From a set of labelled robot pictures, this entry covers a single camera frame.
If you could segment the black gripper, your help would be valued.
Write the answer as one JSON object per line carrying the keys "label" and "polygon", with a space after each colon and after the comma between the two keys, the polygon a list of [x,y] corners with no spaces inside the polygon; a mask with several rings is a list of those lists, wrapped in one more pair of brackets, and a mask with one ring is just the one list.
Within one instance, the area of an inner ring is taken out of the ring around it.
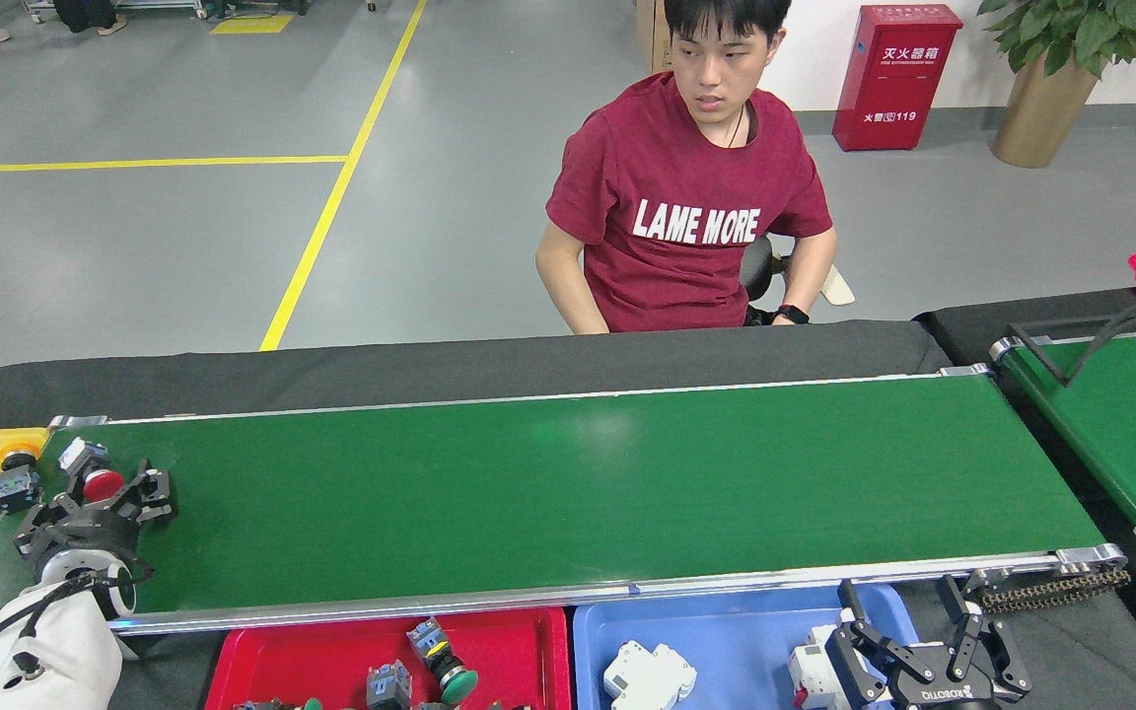
{"label": "black gripper", "polygon": [[953,641],[942,680],[932,683],[932,667],[867,621],[855,584],[840,580],[840,623],[824,650],[852,709],[874,709],[885,701],[897,709],[1001,709],[1031,691],[1027,667],[1013,660],[1014,635],[1005,623],[967,602],[951,575],[942,577],[937,590],[953,624]]}
{"label": "black gripper", "polygon": [[15,548],[22,558],[31,556],[36,574],[62,551],[105,551],[122,562],[134,562],[139,558],[139,525],[152,520],[165,525],[178,516],[170,471],[141,461],[132,479],[109,499],[109,511],[112,513],[69,517],[76,512],[70,496],[39,502],[15,533]]}

